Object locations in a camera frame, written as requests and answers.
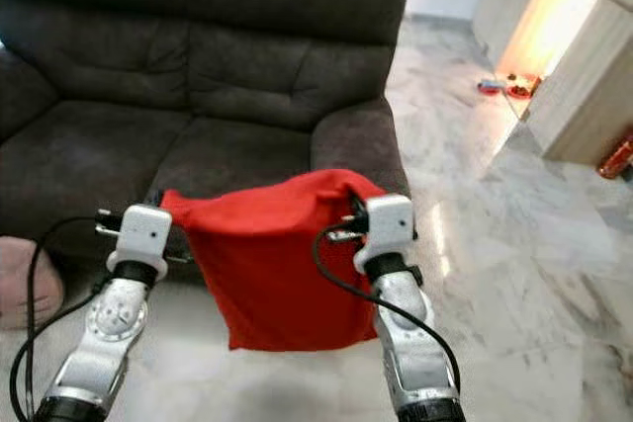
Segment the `sofa backrest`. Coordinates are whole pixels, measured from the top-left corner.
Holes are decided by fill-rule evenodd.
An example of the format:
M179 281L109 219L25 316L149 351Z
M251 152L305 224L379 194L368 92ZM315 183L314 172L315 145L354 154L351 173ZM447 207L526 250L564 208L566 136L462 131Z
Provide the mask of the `sofa backrest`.
M0 0L67 97L309 130L380 96L405 0Z
M0 0L0 40L68 99L186 108L185 0Z

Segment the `red cloth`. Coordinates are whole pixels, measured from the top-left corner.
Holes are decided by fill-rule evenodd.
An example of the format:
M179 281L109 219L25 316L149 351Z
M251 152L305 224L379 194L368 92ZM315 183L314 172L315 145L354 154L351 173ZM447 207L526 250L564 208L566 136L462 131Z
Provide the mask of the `red cloth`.
M231 349L331 350L374 338L373 306L326 280L312 258L318 232L385 191L349 170L322 170L271 187L162 207L181 226L229 329ZM321 246L325 265L369 292L353 243Z

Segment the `pink cushion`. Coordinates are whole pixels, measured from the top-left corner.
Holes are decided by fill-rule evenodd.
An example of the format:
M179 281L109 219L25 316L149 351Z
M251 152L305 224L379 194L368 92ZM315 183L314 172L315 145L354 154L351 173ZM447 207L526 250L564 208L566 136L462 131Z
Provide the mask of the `pink cushion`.
M27 276L36 243L0 236L0 329L27 325ZM35 285L36 323L51 318L63 302L63 282L45 251L40 253Z

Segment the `sofa armrest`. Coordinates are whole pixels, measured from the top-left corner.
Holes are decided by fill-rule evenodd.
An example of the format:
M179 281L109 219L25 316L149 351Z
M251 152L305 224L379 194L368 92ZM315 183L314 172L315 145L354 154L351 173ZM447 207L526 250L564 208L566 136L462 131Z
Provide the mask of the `sofa armrest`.
M57 100L57 92L25 60L0 43L0 142Z
M315 128L312 169L345 168L389 193L410 196L398 150L394 117L385 98L329 114Z

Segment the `seat cushion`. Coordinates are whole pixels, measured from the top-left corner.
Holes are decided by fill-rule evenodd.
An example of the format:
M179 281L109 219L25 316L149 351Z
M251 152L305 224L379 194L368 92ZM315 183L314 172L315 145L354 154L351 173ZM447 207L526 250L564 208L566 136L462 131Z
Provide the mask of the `seat cushion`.
M310 170L310 143L308 133L196 118L169 150L152 189L212 198L273 185Z
M61 102L0 147L0 234L39 237L55 221L141 202L185 113ZM69 225L49 247L102 256L112 242Z

